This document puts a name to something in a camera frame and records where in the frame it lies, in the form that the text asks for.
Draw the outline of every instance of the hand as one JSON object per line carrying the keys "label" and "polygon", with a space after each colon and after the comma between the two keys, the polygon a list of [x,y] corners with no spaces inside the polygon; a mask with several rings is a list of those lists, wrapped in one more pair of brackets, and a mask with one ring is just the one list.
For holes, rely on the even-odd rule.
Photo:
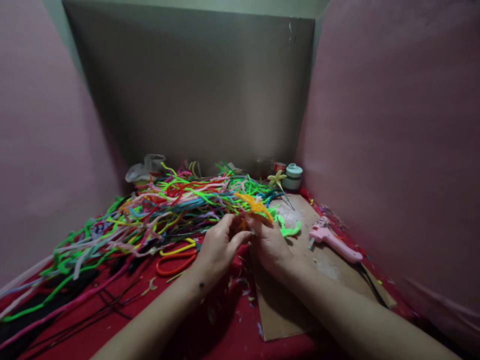
{"label": "hand", "polygon": [[277,280],[294,259],[294,255],[280,232],[279,225],[270,223],[268,219],[258,214],[240,213],[245,218],[247,226],[254,232],[252,248],[263,267]]}
{"label": "hand", "polygon": [[252,237],[250,231],[239,231],[242,219],[226,214],[218,224],[206,232],[201,251],[192,265],[203,273],[204,285],[210,290],[227,272],[239,246]]}

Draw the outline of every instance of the glue gun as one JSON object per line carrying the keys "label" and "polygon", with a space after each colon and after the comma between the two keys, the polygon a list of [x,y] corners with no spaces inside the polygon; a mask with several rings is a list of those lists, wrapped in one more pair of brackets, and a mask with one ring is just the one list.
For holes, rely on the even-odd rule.
{"label": "glue gun", "polygon": [[315,223],[313,228],[310,231],[310,246],[309,250],[312,249],[314,242],[321,243],[325,241],[332,249],[334,249],[339,255],[341,255],[345,260],[351,264],[356,264],[362,261],[363,256],[361,253],[352,250],[347,245],[345,245],[340,239],[336,238],[328,228],[329,219],[326,216],[322,216]]}

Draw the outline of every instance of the pink wall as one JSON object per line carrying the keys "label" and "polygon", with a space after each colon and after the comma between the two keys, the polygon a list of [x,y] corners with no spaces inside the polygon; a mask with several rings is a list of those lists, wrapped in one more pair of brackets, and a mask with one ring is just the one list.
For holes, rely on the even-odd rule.
{"label": "pink wall", "polygon": [[480,344],[479,5],[333,0],[297,150],[314,197],[464,345]]}
{"label": "pink wall", "polygon": [[40,0],[0,2],[0,286],[124,193],[126,168]]}

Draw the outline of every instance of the white plastic bag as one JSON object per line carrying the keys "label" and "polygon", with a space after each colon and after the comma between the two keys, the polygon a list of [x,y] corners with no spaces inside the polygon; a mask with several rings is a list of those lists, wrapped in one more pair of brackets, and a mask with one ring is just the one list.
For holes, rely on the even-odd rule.
{"label": "white plastic bag", "polygon": [[143,159],[143,164],[138,163],[128,169],[125,180],[127,183],[143,185],[150,181],[150,175],[153,180],[157,180],[163,173],[162,163],[167,160],[165,156],[159,154],[147,154]]}

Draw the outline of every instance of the pile of pipe cleaners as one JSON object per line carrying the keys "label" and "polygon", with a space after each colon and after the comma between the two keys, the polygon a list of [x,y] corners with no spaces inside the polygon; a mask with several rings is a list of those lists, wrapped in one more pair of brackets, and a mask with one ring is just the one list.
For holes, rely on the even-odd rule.
{"label": "pile of pipe cleaners", "polygon": [[[272,199],[284,194],[274,181],[265,185],[249,175],[237,175],[224,168],[217,176],[200,178],[192,167],[187,170],[182,166],[179,171],[174,171],[162,165],[168,177],[150,179],[149,183],[136,186],[137,191],[131,196],[117,198],[104,215],[89,219],[82,229],[70,233],[51,256],[0,289],[0,299],[27,290],[0,313],[1,321],[9,322],[42,308],[67,282],[78,279],[80,273],[95,269],[103,262],[124,255],[132,255],[131,259],[153,255],[187,237],[201,236],[227,213],[258,212],[270,221],[278,222],[284,236],[293,236],[300,230],[300,222],[295,229],[285,228],[285,221],[277,214],[276,208],[269,208]],[[107,286],[127,266],[128,263],[101,286],[87,291],[32,326]],[[42,282],[60,274],[65,279],[43,303],[9,315]]]}

